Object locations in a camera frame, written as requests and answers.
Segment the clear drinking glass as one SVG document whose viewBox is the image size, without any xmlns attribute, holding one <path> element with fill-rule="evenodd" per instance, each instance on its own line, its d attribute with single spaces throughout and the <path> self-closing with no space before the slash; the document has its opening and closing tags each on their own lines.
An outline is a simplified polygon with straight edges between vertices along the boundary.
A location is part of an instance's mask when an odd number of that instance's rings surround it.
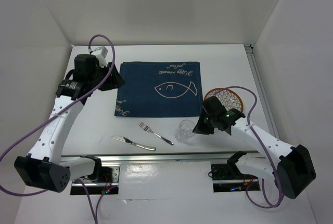
<svg viewBox="0 0 333 224">
<path fill-rule="evenodd" d="M 181 143 L 189 143 L 192 137 L 195 136 L 195 133 L 193 132 L 195 125 L 196 124 L 191 120 L 181 121 L 174 134 L 176 140 Z"/>
</svg>

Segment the blue fish placemat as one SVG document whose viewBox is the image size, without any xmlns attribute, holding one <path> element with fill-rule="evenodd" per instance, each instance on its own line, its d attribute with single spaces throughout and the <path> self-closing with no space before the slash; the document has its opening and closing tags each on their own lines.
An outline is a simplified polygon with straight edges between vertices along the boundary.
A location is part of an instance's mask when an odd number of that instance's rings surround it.
<svg viewBox="0 0 333 224">
<path fill-rule="evenodd" d="M 203 101 L 199 62 L 123 62 L 115 116 L 196 117 Z"/>
</svg>

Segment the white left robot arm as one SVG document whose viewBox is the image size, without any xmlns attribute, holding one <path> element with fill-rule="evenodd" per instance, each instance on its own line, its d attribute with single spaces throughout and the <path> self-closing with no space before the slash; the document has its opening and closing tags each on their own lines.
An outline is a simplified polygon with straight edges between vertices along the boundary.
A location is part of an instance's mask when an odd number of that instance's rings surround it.
<svg viewBox="0 0 333 224">
<path fill-rule="evenodd" d="M 53 111 L 39 139 L 26 156 L 18 156 L 14 167 L 25 185 L 62 192 L 69 182 L 86 177 L 91 182 L 101 179 L 101 160 L 83 155 L 75 160 L 61 161 L 61 154 L 72 128 L 93 89 L 108 91 L 124 85 L 117 68 L 106 61 L 106 47 L 89 54 L 77 55 L 74 69 L 58 85 Z"/>
</svg>

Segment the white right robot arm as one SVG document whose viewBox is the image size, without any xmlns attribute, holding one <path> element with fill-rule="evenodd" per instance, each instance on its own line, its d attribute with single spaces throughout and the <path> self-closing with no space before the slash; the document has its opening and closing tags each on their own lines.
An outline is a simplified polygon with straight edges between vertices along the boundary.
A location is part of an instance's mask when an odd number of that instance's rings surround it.
<svg viewBox="0 0 333 224">
<path fill-rule="evenodd" d="M 226 110 L 217 97 L 203 101 L 193 133 L 212 135 L 218 129 L 236 137 L 263 155 L 257 158 L 239 151 L 227 163 L 232 178 L 253 175 L 271 181 L 284 196 L 295 199 L 316 178 L 308 149 L 285 143 L 252 123 L 237 109 Z"/>
</svg>

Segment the patterned ceramic plate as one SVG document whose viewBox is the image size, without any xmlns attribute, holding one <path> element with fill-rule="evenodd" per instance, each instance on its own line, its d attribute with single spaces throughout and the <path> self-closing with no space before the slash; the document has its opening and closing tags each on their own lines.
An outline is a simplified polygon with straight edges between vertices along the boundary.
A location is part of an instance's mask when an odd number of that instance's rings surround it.
<svg viewBox="0 0 333 224">
<path fill-rule="evenodd" d="M 244 111 L 244 104 L 240 96 L 230 89 L 214 88 L 208 91 L 204 97 L 204 100 L 215 96 L 226 108 L 227 111 L 230 109 L 237 109 L 240 112 Z"/>
</svg>

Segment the silver table knife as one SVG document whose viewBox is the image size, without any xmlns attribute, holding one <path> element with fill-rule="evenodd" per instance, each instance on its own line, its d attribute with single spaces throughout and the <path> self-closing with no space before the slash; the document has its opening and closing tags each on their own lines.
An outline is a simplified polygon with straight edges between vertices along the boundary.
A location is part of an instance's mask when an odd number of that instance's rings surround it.
<svg viewBox="0 0 333 224">
<path fill-rule="evenodd" d="M 139 147 L 141 149 L 145 149 L 145 150 L 148 150 L 148 151 L 156 151 L 156 147 L 150 147 L 150 146 L 146 146 L 146 145 L 143 145 L 143 144 L 139 144 L 139 143 L 133 142 L 133 141 L 129 140 L 129 138 L 127 138 L 127 137 L 123 137 L 123 136 L 112 136 L 111 138 L 114 139 L 114 140 L 117 140 L 117 141 L 121 141 L 121 142 L 130 144 L 130 145 Z"/>
</svg>

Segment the silver fork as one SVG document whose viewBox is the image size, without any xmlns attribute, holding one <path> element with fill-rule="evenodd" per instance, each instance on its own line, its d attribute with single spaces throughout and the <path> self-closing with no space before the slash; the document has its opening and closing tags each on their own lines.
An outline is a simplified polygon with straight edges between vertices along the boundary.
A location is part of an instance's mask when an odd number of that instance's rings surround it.
<svg viewBox="0 0 333 224">
<path fill-rule="evenodd" d="M 145 132 L 148 132 L 148 133 L 152 133 L 154 134 L 155 136 L 157 136 L 158 138 L 160 138 L 161 140 L 163 140 L 164 142 L 166 142 L 167 144 L 173 146 L 174 143 L 168 139 L 166 139 L 165 137 L 161 136 L 160 134 L 154 132 L 149 126 L 147 126 L 145 123 L 143 122 L 140 122 L 139 123 L 139 126 L 145 131 Z"/>
</svg>

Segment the front aluminium rail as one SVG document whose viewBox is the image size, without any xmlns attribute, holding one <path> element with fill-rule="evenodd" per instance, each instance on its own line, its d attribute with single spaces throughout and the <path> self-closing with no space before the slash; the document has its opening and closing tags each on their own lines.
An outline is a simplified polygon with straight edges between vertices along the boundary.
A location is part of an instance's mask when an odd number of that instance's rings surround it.
<svg viewBox="0 0 333 224">
<path fill-rule="evenodd" d="M 157 163 L 227 160 L 236 152 L 155 153 L 149 154 L 92 154 L 103 163 Z"/>
</svg>

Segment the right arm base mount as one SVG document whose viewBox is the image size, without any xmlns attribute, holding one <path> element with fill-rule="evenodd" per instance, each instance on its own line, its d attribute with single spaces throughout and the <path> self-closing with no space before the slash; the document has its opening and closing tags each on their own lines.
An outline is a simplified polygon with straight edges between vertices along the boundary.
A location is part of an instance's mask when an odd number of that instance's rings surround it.
<svg viewBox="0 0 333 224">
<path fill-rule="evenodd" d="M 260 191 L 258 178 L 252 175 L 233 174 L 228 164 L 211 164 L 208 176 L 212 179 L 213 192 L 241 192 L 246 191 L 251 185 L 250 191 Z"/>
</svg>

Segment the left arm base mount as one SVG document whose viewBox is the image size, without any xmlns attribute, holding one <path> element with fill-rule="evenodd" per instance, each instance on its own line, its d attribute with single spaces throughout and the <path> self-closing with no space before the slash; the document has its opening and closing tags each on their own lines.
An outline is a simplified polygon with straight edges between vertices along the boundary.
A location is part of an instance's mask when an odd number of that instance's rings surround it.
<svg viewBox="0 0 333 224">
<path fill-rule="evenodd" d="M 97 180 L 87 177 L 80 180 L 85 184 L 90 195 L 117 195 L 119 193 L 120 165 L 103 166 Z"/>
</svg>

